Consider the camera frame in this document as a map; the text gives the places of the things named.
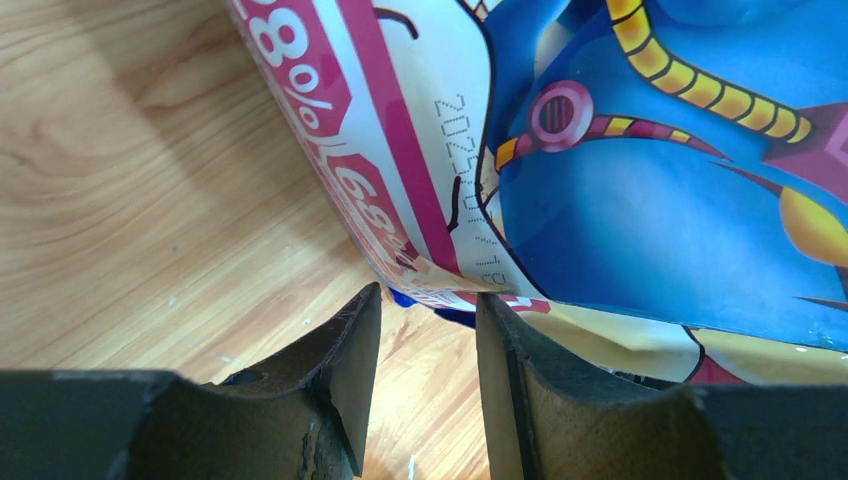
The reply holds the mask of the pink pet food bag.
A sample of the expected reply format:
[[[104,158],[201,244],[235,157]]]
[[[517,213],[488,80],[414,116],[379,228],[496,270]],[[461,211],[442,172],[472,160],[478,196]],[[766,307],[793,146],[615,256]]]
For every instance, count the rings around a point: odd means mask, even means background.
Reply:
[[[847,380],[843,1],[232,1],[368,263],[611,371]]]

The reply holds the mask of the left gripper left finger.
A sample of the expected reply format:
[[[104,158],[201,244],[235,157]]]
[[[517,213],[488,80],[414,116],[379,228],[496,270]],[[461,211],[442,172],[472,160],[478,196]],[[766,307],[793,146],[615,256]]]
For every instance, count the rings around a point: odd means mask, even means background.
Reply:
[[[351,479],[364,469],[381,333],[369,284],[225,381],[169,370],[5,370],[5,479]]]

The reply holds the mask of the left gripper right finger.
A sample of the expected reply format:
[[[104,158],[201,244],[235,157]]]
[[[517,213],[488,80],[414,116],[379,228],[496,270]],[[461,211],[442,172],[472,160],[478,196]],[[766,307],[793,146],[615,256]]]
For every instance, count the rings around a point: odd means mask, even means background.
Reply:
[[[648,388],[483,294],[476,347],[495,479],[843,479],[843,386]]]

